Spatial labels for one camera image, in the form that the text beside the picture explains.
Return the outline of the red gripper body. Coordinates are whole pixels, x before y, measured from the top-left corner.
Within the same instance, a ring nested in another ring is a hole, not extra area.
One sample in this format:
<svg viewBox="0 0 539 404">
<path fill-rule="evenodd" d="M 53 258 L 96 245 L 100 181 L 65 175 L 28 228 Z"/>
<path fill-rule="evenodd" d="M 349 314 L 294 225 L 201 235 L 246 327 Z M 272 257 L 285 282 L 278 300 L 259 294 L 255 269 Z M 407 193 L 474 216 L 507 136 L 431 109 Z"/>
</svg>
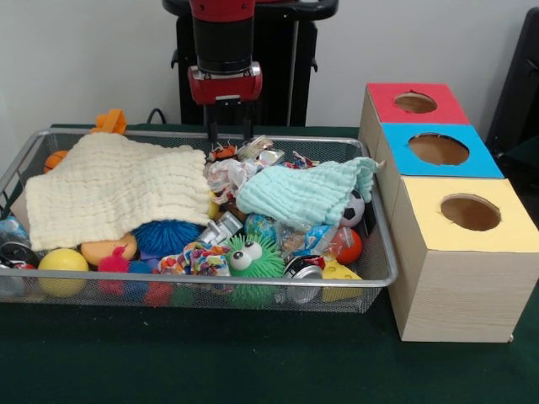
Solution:
<svg viewBox="0 0 539 404">
<path fill-rule="evenodd" d="M 197 66 L 188 69 L 189 87 L 198 105 L 213 105 L 227 100 L 256 101 L 262 91 L 263 73 L 258 62 L 238 74 L 203 72 Z"/>
</svg>

